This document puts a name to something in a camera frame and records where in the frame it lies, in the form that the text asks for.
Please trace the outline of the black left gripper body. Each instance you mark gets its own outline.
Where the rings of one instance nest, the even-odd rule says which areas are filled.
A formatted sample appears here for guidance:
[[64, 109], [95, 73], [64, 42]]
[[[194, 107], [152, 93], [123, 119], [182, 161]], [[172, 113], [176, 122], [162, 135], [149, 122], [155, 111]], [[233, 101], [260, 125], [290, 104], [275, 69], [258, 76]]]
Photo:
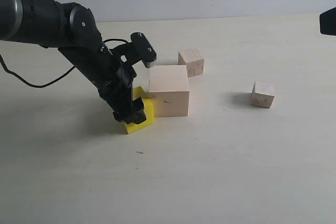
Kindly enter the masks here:
[[106, 48], [91, 51], [85, 47], [60, 47], [58, 51], [93, 83], [112, 109], [113, 95], [123, 88], [133, 87], [134, 69]]

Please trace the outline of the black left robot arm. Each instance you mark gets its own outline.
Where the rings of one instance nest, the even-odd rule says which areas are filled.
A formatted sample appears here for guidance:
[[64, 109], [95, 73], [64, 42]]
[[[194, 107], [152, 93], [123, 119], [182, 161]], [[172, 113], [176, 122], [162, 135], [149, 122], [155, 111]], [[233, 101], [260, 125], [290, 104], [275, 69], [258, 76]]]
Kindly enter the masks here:
[[1, 40], [57, 48], [97, 88], [113, 109], [114, 118], [127, 124], [146, 120], [142, 99], [133, 98], [133, 65], [146, 66], [156, 54], [143, 33], [109, 49], [90, 9], [55, 0], [1, 0]]

